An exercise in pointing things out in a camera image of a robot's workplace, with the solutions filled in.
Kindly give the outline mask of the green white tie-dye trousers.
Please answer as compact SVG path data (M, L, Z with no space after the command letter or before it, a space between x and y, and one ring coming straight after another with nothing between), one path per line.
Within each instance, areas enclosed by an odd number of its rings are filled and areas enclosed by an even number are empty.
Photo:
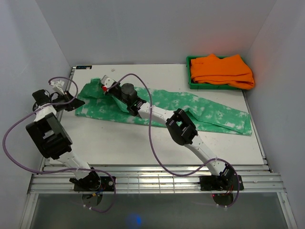
M165 110L183 109L197 131L246 135L251 136L251 118L247 112L243 112L211 100L198 97L186 92L168 92L166 90L136 87L140 98L148 101L152 96L154 106ZM148 119L134 117L127 111L127 106L112 96L105 95L98 78L92 78L84 85L78 99L85 105L75 110L79 117L97 120L128 123L135 125L149 125Z

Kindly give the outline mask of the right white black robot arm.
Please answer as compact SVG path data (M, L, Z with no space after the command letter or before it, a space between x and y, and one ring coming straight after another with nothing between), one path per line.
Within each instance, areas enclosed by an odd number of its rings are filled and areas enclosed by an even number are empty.
M106 79L102 81L102 89L105 94L110 94L127 105L127 111L132 116L165 125L175 143L188 148L203 163L206 163L212 174L209 186L213 190L227 189L232 185L233 168L228 163L216 158L216 154L200 138L195 124L183 109L171 111L152 106L138 96L131 83L120 86L116 81Z

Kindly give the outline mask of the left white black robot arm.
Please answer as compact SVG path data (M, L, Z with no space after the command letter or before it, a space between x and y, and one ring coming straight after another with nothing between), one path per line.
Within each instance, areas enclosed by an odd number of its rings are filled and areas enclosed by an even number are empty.
M44 158L52 158L67 168L74 168L72 172L75 178L70 179L72 183L86 191L96 191L101 187L101 178L72 151L72 140L57 118L59 111L73 111L85 102L73 99L68 91L56 94L58 96L54 100L43 89L32 94L35 119L26 126L26 130Z

